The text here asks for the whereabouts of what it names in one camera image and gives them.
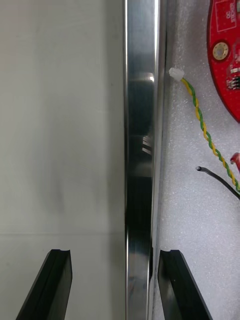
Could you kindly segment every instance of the mounting hole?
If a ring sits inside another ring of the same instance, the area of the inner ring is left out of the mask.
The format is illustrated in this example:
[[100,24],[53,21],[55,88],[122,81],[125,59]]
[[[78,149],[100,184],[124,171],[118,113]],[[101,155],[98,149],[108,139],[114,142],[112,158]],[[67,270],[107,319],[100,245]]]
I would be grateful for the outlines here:
[[212,55],[217,61],[224,60],[229,53],[229,46],[225,42],[218,42],[212,49]]

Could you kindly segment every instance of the yellow and green wire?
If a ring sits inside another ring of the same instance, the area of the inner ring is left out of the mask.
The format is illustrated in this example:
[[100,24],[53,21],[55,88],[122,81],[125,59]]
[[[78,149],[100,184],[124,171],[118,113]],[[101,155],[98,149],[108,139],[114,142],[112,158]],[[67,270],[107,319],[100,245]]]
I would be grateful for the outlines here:
[[225,159],[221,155],[220,151],[215,148],[215,145],[212,141],[212,138],[211,138],[209,132],[207,131],[207,126],[203,120],[203,114],[199,108],[199,101],[198,101],[198,98],[196,97],[194,87],[184,78],[182,78],[181,81],[185,84],[185,87],[186,87],[188,93],[192,96],[193,104],[195,106],[196,117],[200,121],[200,127],[201,127],[201,130],[203,131],[204,138],[207,140],[208,145],[212,149],[213,154],[216,157],[218,157],[218,159],[222,162],[222,165],[226,169],[228,176],[231,178],[231,181],[232,181],[233,185],[235,186],[236,191],[238,193],[240,193],[240,184],[239,184],[238,180],[235,178],[234,173],[229,168],[228,163],[225,161]]

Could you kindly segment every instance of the stainless steel strip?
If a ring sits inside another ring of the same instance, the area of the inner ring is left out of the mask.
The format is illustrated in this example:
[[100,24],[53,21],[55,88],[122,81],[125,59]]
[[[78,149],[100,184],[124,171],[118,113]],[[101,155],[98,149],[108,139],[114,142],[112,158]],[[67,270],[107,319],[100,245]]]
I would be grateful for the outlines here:
[[152,315],[154,158],[160,154],[155,153],[155,132],[162,119],[158,80],[159,74],[164,78],[166,7],[166,0],[125,0],[127,320]]

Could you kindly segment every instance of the circuit board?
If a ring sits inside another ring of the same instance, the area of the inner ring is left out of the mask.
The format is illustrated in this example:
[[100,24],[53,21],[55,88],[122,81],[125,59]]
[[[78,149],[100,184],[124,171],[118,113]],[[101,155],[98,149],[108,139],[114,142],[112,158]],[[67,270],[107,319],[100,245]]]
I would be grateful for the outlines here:
[[207,53],[217,92],[240,123],[240,0],[211,0]]

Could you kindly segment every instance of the white connector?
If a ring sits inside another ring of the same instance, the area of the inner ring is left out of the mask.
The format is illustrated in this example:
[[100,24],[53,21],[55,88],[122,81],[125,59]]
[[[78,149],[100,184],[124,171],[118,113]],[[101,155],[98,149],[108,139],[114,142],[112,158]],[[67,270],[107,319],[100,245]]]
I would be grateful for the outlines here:
[[172,77],[176,81],[181,81],[184,77],[184,71],[177,68],[171,68],[168,72],[170,77]]

